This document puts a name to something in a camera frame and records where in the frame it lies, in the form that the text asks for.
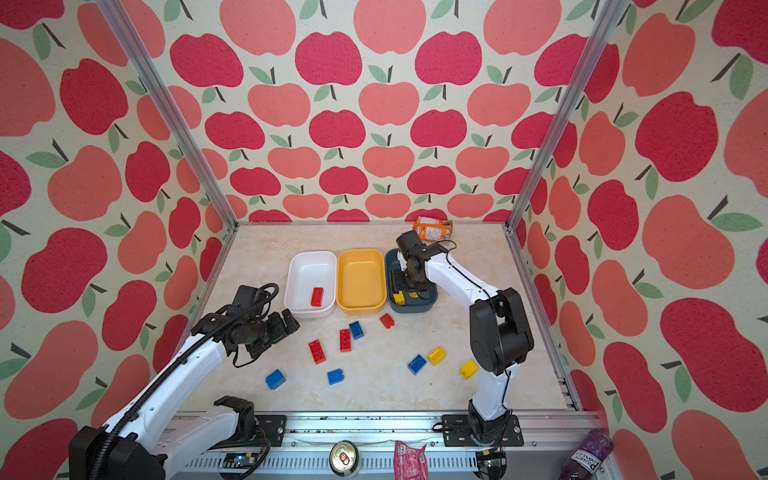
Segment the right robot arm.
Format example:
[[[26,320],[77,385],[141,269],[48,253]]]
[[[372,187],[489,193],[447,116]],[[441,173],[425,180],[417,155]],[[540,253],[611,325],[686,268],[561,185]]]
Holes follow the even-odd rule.
[[[397,246],[408,285],[423,290],[435,284],[467,311],[471,351],[483,370],[468,404],[469,425],[477,444],[499,444],[512,414],[512,382],[534,348],[519,292],[481,280],[448,248],[439,242],[424,243],[413,230],[401,234]]]

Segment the small red lego brick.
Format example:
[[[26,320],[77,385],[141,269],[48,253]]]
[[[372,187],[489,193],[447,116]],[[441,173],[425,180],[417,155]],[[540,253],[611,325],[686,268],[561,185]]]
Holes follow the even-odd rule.
[[[395,321],[391,318],[389,314],[385,314],[380,318],[381,324],[386,328],[390,329],[395,325]]]

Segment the left aluminium frame post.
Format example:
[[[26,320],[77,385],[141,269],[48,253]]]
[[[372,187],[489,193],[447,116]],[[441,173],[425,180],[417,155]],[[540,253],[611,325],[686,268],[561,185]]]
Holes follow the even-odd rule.
[[[238,220],[234,211],[220,188],[206,157],[194,140],[181,110],[155,68],[153,59],[144,46],[140,34],[134,28],[127,10],[121,1],[97,1],[96,4],[131,61],[138,77],[144,82],[177,146],[185,154],[225,228],[230,232],[236,232]]]

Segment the blue lego beside red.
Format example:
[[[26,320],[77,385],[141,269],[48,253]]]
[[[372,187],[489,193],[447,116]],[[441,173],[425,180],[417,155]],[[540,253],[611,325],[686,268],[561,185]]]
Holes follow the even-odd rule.
[[[358,321],[350,323],[349,328],[354,339],[360,339],[364,336],[364,331]]]

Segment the front aluminium rail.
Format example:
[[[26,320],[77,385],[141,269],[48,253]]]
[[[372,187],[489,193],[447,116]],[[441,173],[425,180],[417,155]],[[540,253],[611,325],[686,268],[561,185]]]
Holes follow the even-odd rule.
[[[176,414],[165,432],[186,427],[205,412]],[[286,431],[281,447],[271,447],[264,463],[246,479],[393,479],[395,442],[412,448],[426,446],[430,479],[478,479],[476,453],[502,450],[507,470],[501,479],[555,479],[561,466],[592,429],[602,429],[602,415],[581,411],[522,410],[519,419],[525,444],[522,447],[446,447],[433,425],[445,414],[459,412],[255,412],[285,415]],[[338,477],[329,466],[331,448],[342,440],[354,443],[361,468],[354,477]],[[227,453],[257,452],[254,447],[210,449],[170,479],[238,479],[244,470],[223,469]]]

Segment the white plastic container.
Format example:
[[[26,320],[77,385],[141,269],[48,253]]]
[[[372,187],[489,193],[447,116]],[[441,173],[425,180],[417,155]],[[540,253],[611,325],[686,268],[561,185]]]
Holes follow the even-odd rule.
[[[285,308],[297,320],[329,316],[336,305],[337,257],[330,251],[308,251],[295,255],[289,265],[284,295]],[[315,287],[324,289],[323,305],[312,308],[310,299]]]

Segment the dark teal plastic container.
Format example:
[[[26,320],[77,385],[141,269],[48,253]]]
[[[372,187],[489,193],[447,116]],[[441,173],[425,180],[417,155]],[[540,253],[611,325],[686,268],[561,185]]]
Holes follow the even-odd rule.
[[[406,279],[406,271],[398,260],[398,249],[385,255],[387,295],[392,309],[400,314],[421,314],[429,311],[438,299],[437,286],[429,283],[426,290],[417,290]]]

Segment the blue lego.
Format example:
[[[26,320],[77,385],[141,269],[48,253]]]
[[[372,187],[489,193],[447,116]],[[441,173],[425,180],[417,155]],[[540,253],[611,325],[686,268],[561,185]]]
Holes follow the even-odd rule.
[[[276,369],[265,378],[265,382],[270,390],[276,390],[286,382],[286,377]]]
[[[364,331],[358,321],[350,323],[349,328],[354,339],[360,339],[364,336]]]
[[[337,368],[327,373],[327,379],[330,385],[336,385],[344,381],[345,375],[341,368]]]
[[[416,355],[407,365],[408,370],[417,375],[426,365],[426,359],[422,355]]]

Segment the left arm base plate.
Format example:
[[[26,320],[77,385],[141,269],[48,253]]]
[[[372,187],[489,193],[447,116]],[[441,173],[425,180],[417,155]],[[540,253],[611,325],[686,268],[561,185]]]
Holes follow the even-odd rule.
[[[286,431],[287,417],[272,414],[248,414],[245,417],[242,433],[247,446],[270,444],[281,447]]]

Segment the red lego brick upright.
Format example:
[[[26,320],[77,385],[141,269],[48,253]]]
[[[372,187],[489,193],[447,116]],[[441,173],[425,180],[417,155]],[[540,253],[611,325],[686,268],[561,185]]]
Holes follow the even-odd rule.
[[[352,350],[352,334],[350,329],[343,329],[340,331],[339,350],[342,353],[347,353]]]

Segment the purple plastic bottle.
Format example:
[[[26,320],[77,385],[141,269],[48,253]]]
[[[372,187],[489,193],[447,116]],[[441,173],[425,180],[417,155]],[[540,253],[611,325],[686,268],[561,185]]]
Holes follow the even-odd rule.
[[[589,480],[612,453],[614,444],[602,429],[592,429],[561,466],[560,480]]]

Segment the pink snack wrapper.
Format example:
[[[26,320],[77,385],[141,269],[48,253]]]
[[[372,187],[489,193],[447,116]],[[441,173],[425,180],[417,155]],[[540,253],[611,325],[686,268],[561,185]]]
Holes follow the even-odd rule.
[[[403,441],[396,441],[393,469],[396,480],[428,480],[426,446],[412,448]]]

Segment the red lego brick tilted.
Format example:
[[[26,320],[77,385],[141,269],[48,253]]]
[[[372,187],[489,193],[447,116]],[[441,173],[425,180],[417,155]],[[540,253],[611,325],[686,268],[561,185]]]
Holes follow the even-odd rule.
[[[319,340],[311,341],[308,346],[312,355],[312,359],[316,365],[326,361],[326,355]]]

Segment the yellow plastic container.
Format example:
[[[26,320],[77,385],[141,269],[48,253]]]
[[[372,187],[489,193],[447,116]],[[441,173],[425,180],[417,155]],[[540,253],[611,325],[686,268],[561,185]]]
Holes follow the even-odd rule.
[[[385,263],[376,249],[353,249],[338,259],[337,303],[347,315],[372,315],[387,300]]]

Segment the right aluminium frame post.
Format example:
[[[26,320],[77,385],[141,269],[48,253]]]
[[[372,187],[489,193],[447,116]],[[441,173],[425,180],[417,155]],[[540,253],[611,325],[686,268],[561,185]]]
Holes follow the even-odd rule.
[[[554,150],[558,146],[571,120],[572,112],[577,108],[578,102],[586,98],[586,85],[593,75],[600,57],[608,45],[608,41],[611,39],[624,9],[629,5],[629,1],[610,0],[602,1],[602,4],[604,9],[597,16],[594,28],[587,38],[574,73],[564,90],[561,100],[558,102],[557,110],[543,139],[542,146],[534,156],[533,164],[523,189],[517,196],[513,211],[504,226],[504,232],[507,236],[515,233],[526,208],[530,206],[530,200],[542,178],[545,167],[554,158]]]

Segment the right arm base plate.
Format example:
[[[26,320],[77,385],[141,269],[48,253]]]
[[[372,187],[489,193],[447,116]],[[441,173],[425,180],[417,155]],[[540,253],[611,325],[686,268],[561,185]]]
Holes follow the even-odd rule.
[[[467,415],[445,414],[440,421],[433,425],[433,431],[441,433],[446,447],[478,447],[471,435],[471,427]],[[519,419],[511,415],[506,423],[506,429],[501,437],[504,447],[522,447],[525,444]]]

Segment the aluminium frame post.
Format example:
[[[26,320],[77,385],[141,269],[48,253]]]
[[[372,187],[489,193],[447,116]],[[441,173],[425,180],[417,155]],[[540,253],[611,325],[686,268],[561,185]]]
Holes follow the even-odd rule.
[[[177,146],[185,154],[225,228],[230,232],[236,232],[238,220],[234,211],[220,188],[206,157],[194,140],[181,110],[155,68],[153,59],[144,46],[140,34],[134,28],[127,10],[121,1],[97,1],[96,4],[131,61],[138,77],[144,82]]]
[[[526,208],[530,206],[530,200],[542,178],[545,167],[554,158],[554,150],[558,146],[571,120],[572,112],[577,108],[578,102],[586,98],[586,85],[593,75],[600,57],[608,45],[608,41],[611,39],[624,9],[629,5],[629,1],[610,0],[602,1],[602,4],[604,9],[597,16],[594,28],[587,38],[574,73],[564,90],[561,100],[558,102],[557,110],[543,139],[542,146],[534,156],[533,164],[523,189],[517,196],[513,211],[504,226],[504,232],[507,236],[515,233]]]

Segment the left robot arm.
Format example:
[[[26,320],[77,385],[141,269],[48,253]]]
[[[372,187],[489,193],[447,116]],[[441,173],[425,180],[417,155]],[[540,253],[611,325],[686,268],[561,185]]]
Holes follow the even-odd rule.
[[[84,427],[68,447],[73,479],[170,479],[204,452],[254,447],[254,459],[240,473],[246,478],[266,460],[272,442],[254,405],[231,395],[192,424],[165,432],[179,409],[205,378],[241,349],[257,360],[271,346],[295,333],[290,310],[275,312],[279,287],[242,285],[234,300],[203,316],[180,352],[136,397],[100,427]]]

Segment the green circuit board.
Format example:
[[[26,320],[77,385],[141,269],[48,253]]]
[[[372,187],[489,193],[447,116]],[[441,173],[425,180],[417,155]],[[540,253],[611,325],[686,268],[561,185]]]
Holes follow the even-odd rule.
[[[223,469],[247,470],[256,463],[257,457],[252,453],[231,452],[227,453],[222,461]]]

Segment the orange snack packet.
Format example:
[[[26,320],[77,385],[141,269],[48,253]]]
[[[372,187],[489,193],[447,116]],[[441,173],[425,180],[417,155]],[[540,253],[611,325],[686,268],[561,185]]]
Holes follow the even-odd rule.
[[[413,230],[425,242],[446,241],[452,236],[453,222],[419,216],[413,224]]]

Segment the metal drink can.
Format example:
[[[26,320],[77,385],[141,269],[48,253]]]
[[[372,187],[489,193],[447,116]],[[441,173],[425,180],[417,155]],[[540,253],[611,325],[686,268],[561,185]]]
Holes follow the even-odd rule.
[[[354,477],[361,468],[357,446],[349,440],[336,443],[329,453],[329,466],[338,477]]]

